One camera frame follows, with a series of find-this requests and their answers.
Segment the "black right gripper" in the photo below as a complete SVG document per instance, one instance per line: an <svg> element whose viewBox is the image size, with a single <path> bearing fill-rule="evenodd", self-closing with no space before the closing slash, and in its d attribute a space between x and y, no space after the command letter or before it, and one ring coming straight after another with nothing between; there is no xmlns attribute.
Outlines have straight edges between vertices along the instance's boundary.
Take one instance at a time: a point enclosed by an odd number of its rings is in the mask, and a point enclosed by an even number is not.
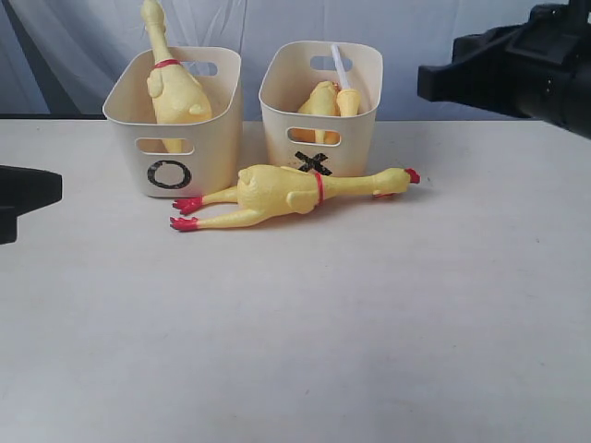
<svg viewBox="0 0 591 443"><path fill-rule="evenodd" d="M589 3L536 5L523 24L455 38L448 65L418 68L417 95L589 138Z"/></svg>

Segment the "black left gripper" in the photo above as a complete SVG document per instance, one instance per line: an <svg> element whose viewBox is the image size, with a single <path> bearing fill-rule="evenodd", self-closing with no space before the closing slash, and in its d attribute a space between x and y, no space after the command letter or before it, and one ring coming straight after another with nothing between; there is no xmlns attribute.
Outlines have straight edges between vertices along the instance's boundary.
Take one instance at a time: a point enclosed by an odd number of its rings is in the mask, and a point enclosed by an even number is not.
<svg viewBox="0 0 591 443"><path fill-rule="evenodd" d="M60 174L17 166L1 166L1 244L15 243L18 217L62 199Z"/></svg>

